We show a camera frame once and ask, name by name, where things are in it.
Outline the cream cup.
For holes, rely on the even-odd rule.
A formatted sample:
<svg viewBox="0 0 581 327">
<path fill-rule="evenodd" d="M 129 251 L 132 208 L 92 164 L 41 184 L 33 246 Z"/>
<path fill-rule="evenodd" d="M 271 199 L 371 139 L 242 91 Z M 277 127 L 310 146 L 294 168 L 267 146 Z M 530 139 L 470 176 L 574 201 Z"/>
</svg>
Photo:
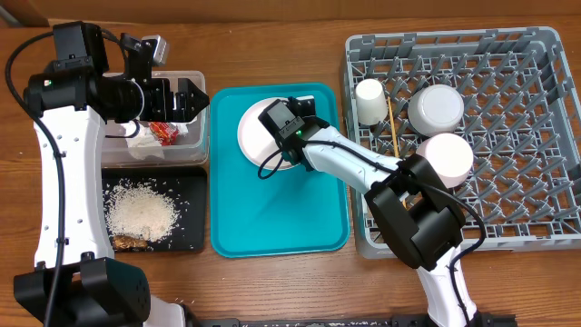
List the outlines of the cream cup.
<svg viewBox="0 0 581 327">
<path fill-rule="evenodd" d="M 383 85 L 376 79 L 364 79 L 355 88 L 357 117 L 360 124 L 374 125 L 384 121 L 389 108 Z"/>
</svg>

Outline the rice pile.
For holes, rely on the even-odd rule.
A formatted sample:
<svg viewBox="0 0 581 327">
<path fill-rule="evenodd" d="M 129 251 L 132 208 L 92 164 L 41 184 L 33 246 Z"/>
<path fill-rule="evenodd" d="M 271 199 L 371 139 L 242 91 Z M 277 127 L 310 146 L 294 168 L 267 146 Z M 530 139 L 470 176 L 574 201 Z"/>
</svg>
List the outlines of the rice pile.
<svg viewBox="0 0 581 327">
<path fill-rule="evenodd" d="M 132 182 L 127 178 L 107 183 L 103 191 L 104 218 L 113 245 L 115 235 L 127 235 L 148 243 L 146 250 L 167 242 L 175 231 L 182 231 L 180 220 L 190 202 L 168 183 L 152 179 Z"/>
</svg>

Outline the teal serving tray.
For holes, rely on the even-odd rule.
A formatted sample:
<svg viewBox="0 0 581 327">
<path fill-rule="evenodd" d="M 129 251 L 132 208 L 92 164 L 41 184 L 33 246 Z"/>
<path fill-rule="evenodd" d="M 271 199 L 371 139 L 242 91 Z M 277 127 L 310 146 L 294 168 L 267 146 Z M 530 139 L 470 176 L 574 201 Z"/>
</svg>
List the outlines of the teal serving tray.
<svg viewBox="0 0 581 327">
<path fill-rule="evenodd" d="M 325 173 L 281 168 L 267 180 L 238 144 L 243 114 L 261 100 L 311 95 L 316 114 L 339 126 L 322 83 L 226 88 L 210 108 L 210 220 L 214 250 L 228 258 L 335 251 L 350 236 L 347 187 Z"/>
</svg>

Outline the grey bowl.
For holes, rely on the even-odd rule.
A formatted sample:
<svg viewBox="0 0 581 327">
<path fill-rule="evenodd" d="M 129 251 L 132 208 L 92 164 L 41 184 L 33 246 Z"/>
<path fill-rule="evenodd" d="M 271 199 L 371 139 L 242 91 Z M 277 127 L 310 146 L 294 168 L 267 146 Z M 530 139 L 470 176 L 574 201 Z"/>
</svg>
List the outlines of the grey bowl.
<svg viewBox="0 0 581 327">
<path fill-rule="evenodd" d="M 431 137 L 452 133 L 464 114 L 460 93 L 445 84 L 435 84 L 414 94 L 408 106 L 408 118 L 419 134 Z"/>
</svg>

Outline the wooden chopstick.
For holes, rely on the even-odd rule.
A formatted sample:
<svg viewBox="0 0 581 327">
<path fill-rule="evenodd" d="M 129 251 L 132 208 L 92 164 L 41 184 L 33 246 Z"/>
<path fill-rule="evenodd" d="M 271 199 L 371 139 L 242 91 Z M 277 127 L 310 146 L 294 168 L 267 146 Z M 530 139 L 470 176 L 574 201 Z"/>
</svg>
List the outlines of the wooden chopstick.
<svg viewBox="0 0 581 327">
<path fill-rule="evenodd" d="M 389 125 L 390 125 L 390 131 L 391 131 L 391 137 L 392 137 L 392 143 L 393 143 L 393 153 L 394 153 L 395 157 L 400 158 L 399 141 L 398 141 L 398 136 L 397 136 L 397 131 L 396 131 L 395 119 L 394 119 L 394 115 L 393 115 L 391 98 L 389 96 L 387 98 L 387 103 L 388 103 L 388 109 L 389 109 Z"/>
</svg>

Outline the red wrapper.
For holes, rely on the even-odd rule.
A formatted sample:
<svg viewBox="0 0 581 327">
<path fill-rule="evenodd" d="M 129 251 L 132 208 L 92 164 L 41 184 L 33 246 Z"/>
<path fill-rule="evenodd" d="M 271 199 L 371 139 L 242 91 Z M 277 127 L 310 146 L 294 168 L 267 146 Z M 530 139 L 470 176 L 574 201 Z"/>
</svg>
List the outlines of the red wrapper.
<svg viewBox="0 0 581 327">
<path fill-rule="evenodd" d="M 150 122 L 149 129 L 163 146 L 173 145 L 179 135 L 178 128 L 171 123 Z"/>
</svg>

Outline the grey dishwasher rack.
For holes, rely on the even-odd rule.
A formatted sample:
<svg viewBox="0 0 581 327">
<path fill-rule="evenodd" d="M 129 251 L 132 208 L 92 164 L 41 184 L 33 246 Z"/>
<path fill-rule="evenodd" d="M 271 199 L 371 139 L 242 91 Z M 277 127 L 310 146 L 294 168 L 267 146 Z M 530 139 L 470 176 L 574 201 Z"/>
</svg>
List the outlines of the grey dishwasher rack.
<svg viewBox="0 0 581 327">
<path fill-rule="evenodd" d="M 580 245 L 580 99 L 558 32 L 548 26 L 353 35 L 345 44 L 342 107 L 349 138 L 392 156 L 389 113 L 360 124 L 355 88 L 376 79 L 391 98 L 399 155 L 422 142 L 411 97 L 445 84 L 465 113 L 456 134 L 474 164 L 455 190 L 486 226 L 487 250 Z"/>
</svg>

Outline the small pink plate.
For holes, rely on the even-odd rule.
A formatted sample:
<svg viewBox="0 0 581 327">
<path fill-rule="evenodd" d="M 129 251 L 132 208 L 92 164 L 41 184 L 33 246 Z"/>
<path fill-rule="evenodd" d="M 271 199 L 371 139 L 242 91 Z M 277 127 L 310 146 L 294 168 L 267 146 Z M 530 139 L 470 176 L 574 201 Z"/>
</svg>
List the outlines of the small pink plate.
<svg viewBox="0 0 581 327">
<path fill-rule="evenodd" d="M 474 163 L 469 143 L 456 134 L 437 134 L 422 142 L 416 153 L 426 158 L 447 188 L 464 183 Z"/>
</svg>

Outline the brown food scrap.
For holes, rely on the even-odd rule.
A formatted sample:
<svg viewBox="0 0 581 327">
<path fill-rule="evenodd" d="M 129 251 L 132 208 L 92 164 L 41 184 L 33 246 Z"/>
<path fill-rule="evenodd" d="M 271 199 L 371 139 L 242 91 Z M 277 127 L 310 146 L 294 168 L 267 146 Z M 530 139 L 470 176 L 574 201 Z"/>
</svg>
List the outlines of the brown food scrap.
<svg viewBox="0 0 581 327">
<path fill-rule="evenodd" d="M 127 235 L 115 235 L 113 238 L 113 248 L 118 252 L 144 251 L 148 243 L 142 239 L 135 239 Z"/>
</svg>

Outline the large pink plate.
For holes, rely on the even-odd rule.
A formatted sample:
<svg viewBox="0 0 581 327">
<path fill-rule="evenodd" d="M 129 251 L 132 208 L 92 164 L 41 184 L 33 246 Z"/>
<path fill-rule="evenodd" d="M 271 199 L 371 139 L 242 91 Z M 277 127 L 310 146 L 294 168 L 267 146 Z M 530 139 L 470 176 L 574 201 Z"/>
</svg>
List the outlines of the large pink plate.
<svg viewBox="0 0 581 327">
<path fill-rule="evenodd" d="M 284 98 L 271 97 L 253 104 L 243 114 L 238 125 L 239 147 L 244 156 L 256 166 L 260 166 L 269 155 L 279 149 L 271 134 L 259 120 L 259 114 L 275 100 L 284 101 Z"/>
</svg>

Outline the black plastic tray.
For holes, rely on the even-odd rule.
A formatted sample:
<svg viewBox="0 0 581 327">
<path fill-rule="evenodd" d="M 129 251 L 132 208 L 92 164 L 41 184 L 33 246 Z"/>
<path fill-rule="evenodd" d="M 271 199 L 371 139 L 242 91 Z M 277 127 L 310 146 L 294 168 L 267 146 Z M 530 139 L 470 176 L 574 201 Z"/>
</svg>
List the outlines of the black plastic tray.
<svg viewBox="0 0 581 327">
<path fill-rule="evenodd" d="M 203 248 L 205 235 L 207 173 L 201 167 L 146 167 L 110 168 L 103 170 L 103 191 L 107 183 L 118 183 L 127 178 L 132 182 L 156 180 L 166 182 L 177 193 L 190 202 L 189 211 L 180 220 L 185 224 L 182 231 L 175 231 L 170 240 L 145 251 L 127 252 L 199 252 Z"/>
</svg>

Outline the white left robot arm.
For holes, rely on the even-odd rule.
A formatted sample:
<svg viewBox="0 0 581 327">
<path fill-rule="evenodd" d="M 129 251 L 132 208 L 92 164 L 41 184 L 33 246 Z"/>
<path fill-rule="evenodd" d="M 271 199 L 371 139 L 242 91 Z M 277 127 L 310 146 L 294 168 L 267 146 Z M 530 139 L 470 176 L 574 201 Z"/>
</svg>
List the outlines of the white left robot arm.
<svg viewBox="0 0 581 327">
<path fill-rule="evenodd" d="M 33 272 L 14 278 L 15 299 L 48 326 L 198 326 L 184 304 L 152 295 L 144 272 L 115 260 L 106 231 L 103 183 L 156 180 L 182 227 L 177 248 L 203 243 L 207 174 L 201 167 L 101 169 L 104 122 L 94 110 L 63 109 L 39 132 L 43 218 Z"/>
</svg>

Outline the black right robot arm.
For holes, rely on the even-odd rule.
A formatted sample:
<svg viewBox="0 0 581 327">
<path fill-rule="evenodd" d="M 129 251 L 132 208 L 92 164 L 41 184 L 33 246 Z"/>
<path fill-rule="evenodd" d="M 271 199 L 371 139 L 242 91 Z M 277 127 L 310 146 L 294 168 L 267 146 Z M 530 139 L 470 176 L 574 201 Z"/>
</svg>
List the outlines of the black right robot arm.
<svg viewBox="0 0 581 327">
<path fill-rule="evenodd" d="M 418 273 L 434 324 L 473 325 L 477 308 L 459 263 L 462 202 L 427 159 L 398 159 L 352 142 L 316 116 L 313 97 L 277 100 L 260 120 L 283 159 L 332 175 L 364 196 L 384 242 Z"/>
</svg>

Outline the clear plastic bin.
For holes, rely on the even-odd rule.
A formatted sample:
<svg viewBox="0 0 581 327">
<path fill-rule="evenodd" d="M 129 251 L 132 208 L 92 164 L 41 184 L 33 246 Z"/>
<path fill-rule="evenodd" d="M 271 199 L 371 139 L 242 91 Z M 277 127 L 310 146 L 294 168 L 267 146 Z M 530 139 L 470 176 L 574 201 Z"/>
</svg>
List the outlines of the clear plastic bin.
<svg viewBox="0 0 581 327">
<path fill-rule="evenodd" d="M 187 123 L 189 132 L 186 135 L 178 135 L 173 145 L 162 145 L 163 159 L 150 156 L 145 160 L 136 160 L 129 154 L 126 139 L 138 134 L 138 124 L 149 127 L 149 122 L 126 124 L 108 122 L 105 125 L 102 167 L 203 164 L 209 152 L 209 113 L 210 108 L 206 107 L 196 118 Z"/>
</svg>

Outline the white napkin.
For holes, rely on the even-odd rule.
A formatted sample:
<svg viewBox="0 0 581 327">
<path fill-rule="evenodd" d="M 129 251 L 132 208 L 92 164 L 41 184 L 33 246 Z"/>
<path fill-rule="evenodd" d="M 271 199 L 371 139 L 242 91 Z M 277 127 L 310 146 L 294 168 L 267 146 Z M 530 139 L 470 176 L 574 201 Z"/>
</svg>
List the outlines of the white napkin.
<svg viewBox="0 0 581 327">
<path fill-rule="evenodd" d="M 149 127 L 138 124 L 139 132 L 136 136 L 126 139 L 128 151 L 136 160 L 145 160 L 147 157 L 164 158 L 162 144 L 155 137 Z"/>
<path fill-rule="evenodd" d="M 186 135 L 189 132 L 187 123 L 177 123 L 176 126 L 178 135 Z"/>
</svg>

